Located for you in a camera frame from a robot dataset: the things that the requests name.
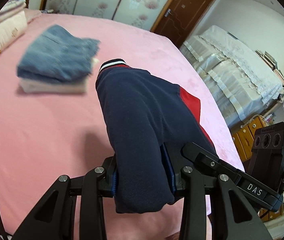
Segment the navy red varsity jacket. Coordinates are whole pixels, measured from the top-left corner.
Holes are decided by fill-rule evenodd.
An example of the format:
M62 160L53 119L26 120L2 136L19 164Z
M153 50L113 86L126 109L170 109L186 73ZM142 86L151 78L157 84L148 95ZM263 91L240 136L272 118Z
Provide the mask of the navy red varsity jacket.
M95 87L117 160L117 213L157 212L173 204L162 144L194 142L215 152L199 122L200 100L177 84L130 67L123 59L104 62Z

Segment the pink bed blanket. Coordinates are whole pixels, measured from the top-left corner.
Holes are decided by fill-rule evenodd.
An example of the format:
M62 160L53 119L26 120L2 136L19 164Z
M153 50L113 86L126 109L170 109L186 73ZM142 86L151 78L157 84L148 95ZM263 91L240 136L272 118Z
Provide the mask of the pink bed blanket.
M28 45L54 24L74 36L99 40L99 63L123 59L199 98L200 123L218 156L243 168L210 91L169 39L102 18L43 14L0 54L0 214L8 233L17 230L60 175L82 176L113 154L95 90L98 64L84 95L26 94L19 87L18 62Z

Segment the lace covered cabinet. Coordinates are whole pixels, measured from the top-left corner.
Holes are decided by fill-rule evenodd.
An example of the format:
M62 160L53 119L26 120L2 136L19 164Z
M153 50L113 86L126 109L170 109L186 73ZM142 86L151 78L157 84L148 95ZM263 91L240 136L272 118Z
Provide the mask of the lace covered cabinet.
M256 52L224 29L212 25L186 39L179 50L208 87L229 128L284 103L279 77Z

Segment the folded cream white garment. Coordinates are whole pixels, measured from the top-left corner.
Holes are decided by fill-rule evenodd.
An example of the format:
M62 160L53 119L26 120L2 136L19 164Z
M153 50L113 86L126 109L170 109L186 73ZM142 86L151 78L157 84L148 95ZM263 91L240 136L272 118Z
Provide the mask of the folded cream white garment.
M47 83L21 78L19 86L25 93L51 93L51 94L85 94L88 78L71 83Z

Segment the folded blue denim jeans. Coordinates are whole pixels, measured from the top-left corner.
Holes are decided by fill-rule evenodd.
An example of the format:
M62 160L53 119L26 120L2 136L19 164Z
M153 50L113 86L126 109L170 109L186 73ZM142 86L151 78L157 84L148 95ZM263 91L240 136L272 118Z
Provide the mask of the folded blue denim jeans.
M27 47L17 65L17 77L52 84L80 82L92 73L99 44L52 25Z

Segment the brown wooden door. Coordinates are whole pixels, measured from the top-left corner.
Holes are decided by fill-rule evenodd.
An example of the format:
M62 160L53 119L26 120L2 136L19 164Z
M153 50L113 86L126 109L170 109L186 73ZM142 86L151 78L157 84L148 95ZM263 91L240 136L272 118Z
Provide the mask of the brown wooden door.
M152 32L167 37L179 48L213 1L172 0Z

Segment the pink cartoon pillow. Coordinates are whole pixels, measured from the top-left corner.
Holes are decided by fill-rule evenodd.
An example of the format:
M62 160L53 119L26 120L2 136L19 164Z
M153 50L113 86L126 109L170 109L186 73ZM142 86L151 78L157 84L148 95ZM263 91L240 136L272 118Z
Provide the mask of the pink cartoon pillow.
M24 10L7 18L0 23L0 54L27 29L27 20Z

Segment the folded floral quilt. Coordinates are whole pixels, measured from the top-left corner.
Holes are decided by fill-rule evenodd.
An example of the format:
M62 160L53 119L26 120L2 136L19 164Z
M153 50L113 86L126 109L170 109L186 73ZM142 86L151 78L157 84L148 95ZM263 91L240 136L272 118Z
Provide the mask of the folded floral quilt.
M26 0L9 0L0 10L0 23L26 7Z

